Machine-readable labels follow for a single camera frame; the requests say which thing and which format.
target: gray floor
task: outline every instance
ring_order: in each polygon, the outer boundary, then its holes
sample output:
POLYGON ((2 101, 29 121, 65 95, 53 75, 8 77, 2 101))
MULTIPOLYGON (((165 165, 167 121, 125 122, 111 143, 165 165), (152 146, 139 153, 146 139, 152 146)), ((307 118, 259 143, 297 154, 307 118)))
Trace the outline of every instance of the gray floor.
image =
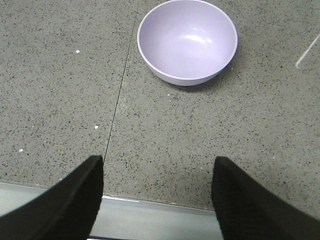
POLYGON ((106 194, 211 209, 216 156, 320 218, 320 1, 209 0, 239 44, 211 81, 179 87, 139 54, 163 0, 0 3, 0 181, 50 187, 105 155, 106 194))

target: speckled floor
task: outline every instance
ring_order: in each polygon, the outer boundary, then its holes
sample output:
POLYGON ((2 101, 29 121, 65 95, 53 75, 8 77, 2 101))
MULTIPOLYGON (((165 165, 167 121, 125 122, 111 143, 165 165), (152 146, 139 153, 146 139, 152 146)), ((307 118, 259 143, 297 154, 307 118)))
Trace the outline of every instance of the speckled floor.
POLYGON ((209 0, 235 57, 180 87, 139 54, 163 0, 0 2, 0 181, 50 187, 105 155, 104 192, 211 209, 213 160, 320 218, 320 1, 209 0))

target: plastic bowl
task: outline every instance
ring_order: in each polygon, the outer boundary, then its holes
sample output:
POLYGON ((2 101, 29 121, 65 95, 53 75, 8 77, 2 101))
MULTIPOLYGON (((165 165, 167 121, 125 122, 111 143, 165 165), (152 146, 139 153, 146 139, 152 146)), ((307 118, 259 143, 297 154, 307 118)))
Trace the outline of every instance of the plastic bowl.
POLYGON ((137 43, 155 75, 192 86, 212 79, 231 61, 238 37, 218 7, 201 0, 170 0, 143 18, 137 43))

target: white stick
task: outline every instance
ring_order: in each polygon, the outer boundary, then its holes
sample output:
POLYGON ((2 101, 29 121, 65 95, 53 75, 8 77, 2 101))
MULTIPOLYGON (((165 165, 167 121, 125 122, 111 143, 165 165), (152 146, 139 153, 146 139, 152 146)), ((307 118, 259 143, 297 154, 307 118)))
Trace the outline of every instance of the white stick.
POLYGON ((299 60, 295 63, 295 67, 297 69, 299 69, 299 64, 301 63, 301 61, 306 57, 306 55, 308 54, 308 52, 310 51, 310 49, 313 47, 313 45, 316 44, 317 40, 320 38, 320 34, 313 40, 313 42, 310 44, 310 46, 308 47, 307 50, 305 50, 305 52, 302 54, 302 56, 299 58, 299 60))

